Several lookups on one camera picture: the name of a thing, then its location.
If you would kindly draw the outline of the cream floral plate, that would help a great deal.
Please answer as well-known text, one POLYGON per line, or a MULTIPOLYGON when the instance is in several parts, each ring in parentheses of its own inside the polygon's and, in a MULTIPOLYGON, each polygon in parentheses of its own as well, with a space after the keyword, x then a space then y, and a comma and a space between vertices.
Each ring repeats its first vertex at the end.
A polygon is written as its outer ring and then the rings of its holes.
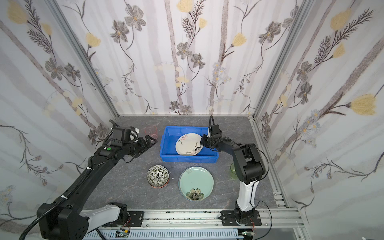
POLYGON ((181 136, 175 145, 176 152, 182 156, 195 156, 202 149, 202 137, 196 133, 188 133, 181 136))

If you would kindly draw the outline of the mint green flower plate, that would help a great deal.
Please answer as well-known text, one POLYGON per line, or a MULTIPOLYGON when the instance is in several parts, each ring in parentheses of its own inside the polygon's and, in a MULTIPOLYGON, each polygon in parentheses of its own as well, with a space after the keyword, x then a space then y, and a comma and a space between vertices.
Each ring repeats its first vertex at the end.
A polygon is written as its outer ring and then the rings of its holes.
POLYGON ((214 178, 202 167, 190 167, 179 178, 179 190, 189 201, 199 202, 206 199, 213 191, 214 178))

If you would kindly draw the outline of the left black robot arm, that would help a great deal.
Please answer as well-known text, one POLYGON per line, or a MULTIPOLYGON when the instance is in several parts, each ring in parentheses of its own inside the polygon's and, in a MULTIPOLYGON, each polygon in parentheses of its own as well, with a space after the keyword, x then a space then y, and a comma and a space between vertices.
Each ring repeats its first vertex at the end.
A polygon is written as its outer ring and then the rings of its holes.
POLYGON ((112 123, 111 132, 74 183, 51 204, 42 204, 37 217, 21 233, 24 240, 35 226, 39 226, 46 240, 81 240, 87 233, 108 225, 126 225, 132 218, 125 204, 112 202, 103 208, 83 213, 83 208, 105 175, 125 156, 136 159, 153 147, 157 139, 141 137, 134 127, 112 123))

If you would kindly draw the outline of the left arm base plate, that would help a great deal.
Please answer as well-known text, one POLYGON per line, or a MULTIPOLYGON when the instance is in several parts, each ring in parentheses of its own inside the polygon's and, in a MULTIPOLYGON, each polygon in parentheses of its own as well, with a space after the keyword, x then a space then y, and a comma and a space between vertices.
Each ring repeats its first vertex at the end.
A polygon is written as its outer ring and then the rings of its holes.
POLYGON ((118 219, 102 225, 104 228, 128 228, 128 227, 141 227, 144 218, 143 211, 127 211, 123 210, 119 213, 118 219))

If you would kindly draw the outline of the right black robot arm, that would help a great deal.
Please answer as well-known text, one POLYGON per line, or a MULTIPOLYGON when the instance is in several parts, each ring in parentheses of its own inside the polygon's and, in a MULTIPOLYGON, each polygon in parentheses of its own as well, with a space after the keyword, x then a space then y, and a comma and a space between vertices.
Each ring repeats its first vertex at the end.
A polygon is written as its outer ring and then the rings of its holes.
POLYGON ((203 135, 201 145, 213 151, 233 157, 235 172, 240 180, 239 197, 234 214, 239 225, 250 221, 256 213, 255 195, 259 181, 267 174, 267 168, 255 144, 237 143, 224 137, 213 116, 209 118, 208 134, 203 135))

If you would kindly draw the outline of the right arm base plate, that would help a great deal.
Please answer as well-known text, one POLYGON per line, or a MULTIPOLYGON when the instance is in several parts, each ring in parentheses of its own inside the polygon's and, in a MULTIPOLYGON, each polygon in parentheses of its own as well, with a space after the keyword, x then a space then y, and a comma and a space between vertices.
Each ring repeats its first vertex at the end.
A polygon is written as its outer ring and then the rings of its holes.
POLYGON ((237 209, 221 211, 221 215, 218 219, 222 221, 224 227, 259 227, 262 225, 260 214, 256 210, 247 212, 241 212, 237 209))

